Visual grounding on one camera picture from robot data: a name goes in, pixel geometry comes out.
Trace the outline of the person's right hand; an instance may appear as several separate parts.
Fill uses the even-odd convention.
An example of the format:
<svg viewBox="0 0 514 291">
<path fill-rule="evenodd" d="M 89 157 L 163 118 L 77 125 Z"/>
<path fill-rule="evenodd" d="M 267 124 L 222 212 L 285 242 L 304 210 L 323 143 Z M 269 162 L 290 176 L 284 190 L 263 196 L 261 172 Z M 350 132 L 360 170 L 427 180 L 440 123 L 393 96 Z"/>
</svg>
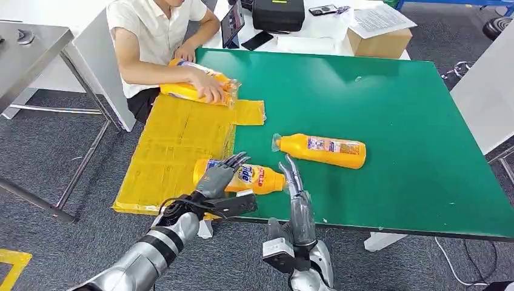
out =
<svg viewBox="0 0 514 291">
<path fill-rule="evenodd" d="M 194 73 L 190 77 L 190 83 L 195 87 L 200 100 L 212 104 L 224 100 L 224 91 L 221 84 L 214 77 L 203 72 Z"/>
</svg>

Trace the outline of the person's left hand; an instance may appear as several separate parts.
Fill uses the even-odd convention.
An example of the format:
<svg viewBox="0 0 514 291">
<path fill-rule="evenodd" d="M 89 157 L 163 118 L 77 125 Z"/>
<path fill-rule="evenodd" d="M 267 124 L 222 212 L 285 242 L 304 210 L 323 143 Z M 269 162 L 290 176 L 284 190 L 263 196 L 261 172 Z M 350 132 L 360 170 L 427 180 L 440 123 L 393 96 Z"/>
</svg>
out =
<svg viewBox="0 0 514 291">
<path fill-rule="evenodd" d="M 184 42 L 174 52 L 174 59 L 183 59 L 189 62 L 196 62 L 196 49 L 197 46 Z"/>
</svg>

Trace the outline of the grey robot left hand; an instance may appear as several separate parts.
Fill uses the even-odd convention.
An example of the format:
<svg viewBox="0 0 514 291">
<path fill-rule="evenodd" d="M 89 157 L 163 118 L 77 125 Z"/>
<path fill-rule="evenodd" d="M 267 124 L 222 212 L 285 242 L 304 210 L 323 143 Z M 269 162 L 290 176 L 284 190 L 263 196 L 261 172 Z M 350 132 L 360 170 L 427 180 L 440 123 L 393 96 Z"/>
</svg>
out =
<svg viewBox="0 0 514 291">
<path fill-rule="evenodd" d="M 225 192 L 235 172 L 251 157 L 246 152 L 239 152 L 220 161 L 206 170 L 195 187 L 195 191 L 207 199 L 218 199 Z"/>
</svg>

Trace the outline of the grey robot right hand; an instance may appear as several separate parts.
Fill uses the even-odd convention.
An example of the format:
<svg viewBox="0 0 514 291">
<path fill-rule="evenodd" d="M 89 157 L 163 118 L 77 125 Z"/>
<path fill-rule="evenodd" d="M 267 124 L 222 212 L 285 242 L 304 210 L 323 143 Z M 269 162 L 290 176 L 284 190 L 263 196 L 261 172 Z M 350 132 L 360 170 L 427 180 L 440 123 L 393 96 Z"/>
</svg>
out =
<svg viewBox="0 0 514 291">
<path fill-rule="evenodd" d="M 317 243 L 312 199 L 304 188 L 300 172 L 293 158 L 286 154 L 290 167 L 279 163 L 279 169 L 285 174 L 286 186 L 290 195 L 290 220 L 280 225 L 276 218 L 268 220 L 270 239 L 284 238 L 295 247 L 310 250 Z"/>
</svg>

